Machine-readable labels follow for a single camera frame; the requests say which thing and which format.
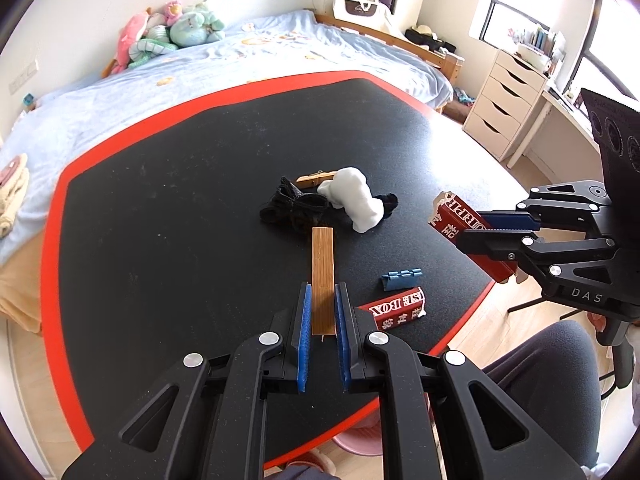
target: red cardboard box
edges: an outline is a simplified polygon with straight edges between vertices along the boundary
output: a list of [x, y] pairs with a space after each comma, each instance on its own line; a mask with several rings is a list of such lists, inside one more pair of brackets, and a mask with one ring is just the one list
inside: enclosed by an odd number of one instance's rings
[[[450, 191], [443, 191], [433, 201], [433, 215], [429, 224], [453, 244], [464, 229], [491, 229], [491, 225]], [[468, 254], [478, 267], [496, 282], [506, 282], [518, 270], [516, 262], [497, 262], [485, 254]]]
[[369, 310], [373, 314], [379, 330], [401, 325], [426, 314], [424, 293], [419, 286], [358, 308]]

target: black panel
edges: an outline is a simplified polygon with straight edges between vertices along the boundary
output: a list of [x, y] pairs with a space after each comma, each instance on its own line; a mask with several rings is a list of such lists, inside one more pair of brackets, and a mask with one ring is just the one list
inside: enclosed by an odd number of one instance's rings
[[[351, 302], [388, 296], [380, 275], [421, 267], [428, 315], [394, 333], [433, 347], [489, 282], [427, 224], [454, 190], [479, 210], [522, 188], [462, 131], [431, 131], [414, 108], [364, 80], [212, 108], [111, 156], [68, 188], [60, 305], [68, 359], [95, 434], [189, 352], [232, 352], [310, 279], [310, 239], [262, 224], [285, 174], [356, 166], [399, 206], [366, 234], [342, 211], [335, 279]], [[341, 393], [335, 339], [314, 340], [307, 394], [273, 396], [267, 460], [340, 423], [371, 396]]]
[[600, 146], [600, 160], [607, 194], [617, 215], [629, 229], [630, 236], [640, 238], [640, 206], [631, 197], [640, 189], [640, 105], [629, 98], [624, 102], [581, 91], [587, 107], [593, 139]]

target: plush toy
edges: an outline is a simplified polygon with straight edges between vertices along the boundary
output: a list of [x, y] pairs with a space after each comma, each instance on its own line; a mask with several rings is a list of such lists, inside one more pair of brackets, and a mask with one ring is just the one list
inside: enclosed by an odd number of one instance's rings
[[178, 0], [168, 2], [164, 6], [164, 16], [166, 24], [171, 27], [182, 16], [182, 4]]
[[106, 69], [102, 71], [102, 77], [107, 77], [109, 74], [117, 74], [126, 69], [129, 64], [129, 47], [136, 43], [146, 29], [146, 22], [148, 22], [150, 9], [145, 12], [140, 12], [133, 16], [127, 25], [122, 29], [120, 38], [118, 39], [118, 47], [116, 50], [116, 56], [111, 61]]
[[129, 68], [137, 68], [144, 65], [150, 59], [176, 50], [178, 50], [178, 46], [173, 43], [143, 38], [129, 47], [129, 57], [131, 58]]
[[189, 12], [178, 18], [169, 30], [171, 41], [176, 45], [195, 46], [213, 43], [225, 37], [222, 31], [225, 24], [209, 10], [206, 1], [186, 9], [189, 9]]
[[343, 207], [353, 220], [353, 230], [359, 233], [378, 225], [385, 214], [382, 200], [372, 197], [367, 179], [357, 168], [338, 170], [333, 180], [325, 180], [318, 186], [318, 193], [335, 208]]
[[164, 25], [156, 25], [146, 30], [146, 37], [150, 40], [162, 41], [163, 43], [171, 43], [169, 39], [169, 29]]
[[166, 25], [166, 17], [164, 14], [160, 14], [159, 12], [154, 12], [146, 22], [145, 36], [148, 37], [149, 31], [154, 27], [159, 27], [161, 25]]

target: blue gripper pad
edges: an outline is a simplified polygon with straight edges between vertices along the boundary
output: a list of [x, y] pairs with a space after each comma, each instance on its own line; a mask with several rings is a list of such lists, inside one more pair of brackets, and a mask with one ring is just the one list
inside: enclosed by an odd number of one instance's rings
[[298, 391], [304, 392], [309, 374], [309, 354], [311, 352], [311, 284], [307, 284], [305, 303], [300, 323], [300, 346], [298, 347]]
[[351, 363], [349, 362], [349, 342], [347, 341], [346, 322], [340, 286], [335, 286], [335, 336], [338, 341], [338, 362], [340, 363], [340, 378], [342, 387], [346, 392], [351, 382]]
[[526, 211], [487, 211], [479, 213], [493, 229], [540, 231], [540, 222]]

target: red table edge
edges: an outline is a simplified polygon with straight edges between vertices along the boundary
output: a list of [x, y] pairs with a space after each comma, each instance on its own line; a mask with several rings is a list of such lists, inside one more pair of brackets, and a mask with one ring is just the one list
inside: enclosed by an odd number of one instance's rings
[[[70, 163], [60, 175], [56, 190], [51, 201], [49, 217], [45, 228], [44, 244], [42, 248], [42, 265], [40, 269], [40, 295], [42, 310], [42, 333], [47, 354], [47, 362], [51, 371], [60, 407], [65, 415], [71, 433], [79, 448], [84, 451], [94, 441], [94, 436], [89, 428], [82, 405], [78, 398], [78, 393], [74, 386], [71, 369], [66, 358], [65, 341], [62, 330], [62, 319], [60, 317], [60, 301], [58, 291], [58, 261], [60, 257], [60, 231], [62, 228], [62, 215], [66, 198], [66, 190], [71, 180], [78, 174], [88, 170], [100, 161], [108, 158], [124, 148], [139, 142], [153, 134], [165, 130], [177, 123], [180, 123], [197, 113], [217, 106], [238, 104], [245, 101], [266, 97], [273, 94], [287, 91], [311, 88], [314, 86], [327, 85], [345, 81], [349, 79], [366, 79], [385, 89], [396, 98], [412, 106], [426, 117], [443, 121], [443, 117], [429, 106], [421, 103], [411, 95], [395, 86], [386, 83], [377, 77], [358, 71], [344, 72], [319, 72], [311, 74], [300, 74], [285, 76], [281, 78], [267, 79], [252, 82], [249, 84], [236, 86], [233, 88], [214, 92], [205, 96], [195, 98], [191, 101], [176, 105], [159, 112], [151, 117], [125, 128], [109, 139], [84, 153], [72, 163]], [[495, 282], [490, 282], [476, 298], [474, 303], [467, 309], [464, 316], [449, 330], [449, 332], [431, 349], [431, 354], [439, 354], [451, 341], [453, 336], [469, 320], [471, 315], [478, 309], [482, 300], [489, 293]], [[347, 430], [358, 421], [372, 413], [379, 406], [378, 400], [373, 400], [353, 415], [346, 418], [330, 430], [315, 437], [302, 446], [270, 460], [264, 466], [270, 468], [274, 465], [283, 464], [300, 454], [313, 449], [331, 437]]]

